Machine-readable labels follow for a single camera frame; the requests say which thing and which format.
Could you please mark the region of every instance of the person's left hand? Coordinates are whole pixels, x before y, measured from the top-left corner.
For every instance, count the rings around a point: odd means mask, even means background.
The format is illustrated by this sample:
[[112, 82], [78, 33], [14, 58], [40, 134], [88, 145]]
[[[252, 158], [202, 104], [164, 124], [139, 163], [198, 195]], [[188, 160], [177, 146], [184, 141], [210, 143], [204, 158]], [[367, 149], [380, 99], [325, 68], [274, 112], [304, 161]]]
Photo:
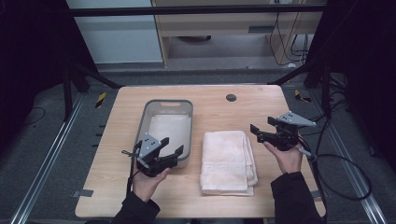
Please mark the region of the person's left hand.
[[166, 168], [155, 177], [149, 177], [140, 172], [137, 173], [132, 181], [134, 194], [143, 202], [148, 202], [151, 196], [154, 194], [155, 189], [158, 187], [161, 181], [165, 180], [170, 170], [170, 168]]

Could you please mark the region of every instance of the white towel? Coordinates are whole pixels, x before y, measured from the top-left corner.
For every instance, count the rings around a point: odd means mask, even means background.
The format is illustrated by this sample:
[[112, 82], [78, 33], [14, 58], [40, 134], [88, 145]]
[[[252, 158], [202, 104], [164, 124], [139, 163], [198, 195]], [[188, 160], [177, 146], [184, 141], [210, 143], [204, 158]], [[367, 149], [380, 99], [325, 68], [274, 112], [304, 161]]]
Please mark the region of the white towel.
[[202, 193], [252, 196], [257, 181], [250, 142], [244, 132], [205, 133]]

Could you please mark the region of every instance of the white wall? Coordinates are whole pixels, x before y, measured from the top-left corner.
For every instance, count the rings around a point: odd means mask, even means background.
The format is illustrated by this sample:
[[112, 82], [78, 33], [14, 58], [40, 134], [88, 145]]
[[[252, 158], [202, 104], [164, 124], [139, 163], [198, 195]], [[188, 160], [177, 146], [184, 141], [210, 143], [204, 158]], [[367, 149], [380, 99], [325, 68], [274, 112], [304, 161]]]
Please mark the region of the white wall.
[[[149, 0], [67, 0], [70, 8], [151, 7]], [[153, 16], [76, 17], [95, 63], [162, 63]]]

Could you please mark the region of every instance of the black sleeve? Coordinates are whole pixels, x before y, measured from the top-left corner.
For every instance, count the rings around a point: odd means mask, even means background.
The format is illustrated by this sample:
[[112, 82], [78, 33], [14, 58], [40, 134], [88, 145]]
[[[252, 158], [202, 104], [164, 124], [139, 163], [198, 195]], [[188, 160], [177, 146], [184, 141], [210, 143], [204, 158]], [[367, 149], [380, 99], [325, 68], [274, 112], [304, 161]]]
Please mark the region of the black sleeve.
[[271, 183], [276, 224], [324, 223], [302, 173], [283, 174]]
[[122, 208], [114, 217], [112, 224], [153, 223], [155, 217], [160, 212], [160, 207], [154, 201], [143, 202], [133, 192], [131, 192], [122, 202]]

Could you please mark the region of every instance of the person's right hand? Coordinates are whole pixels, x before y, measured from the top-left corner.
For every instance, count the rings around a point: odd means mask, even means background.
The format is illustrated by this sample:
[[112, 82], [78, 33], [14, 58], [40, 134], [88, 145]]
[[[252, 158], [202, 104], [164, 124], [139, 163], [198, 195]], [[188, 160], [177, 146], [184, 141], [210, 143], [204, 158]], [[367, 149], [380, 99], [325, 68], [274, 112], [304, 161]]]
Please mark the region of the person's right hand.
[[268, 151], [270, 151], [275, 156], [280, 171], [282, 171], [283, 174], [291, 174], [301, 171], [303, 153], [299, 151], [299, 148], [301, 147], [300, 144], [287, 151], [278, 150], [269, 142], [264, 142], [263, 144], [268, 149]]

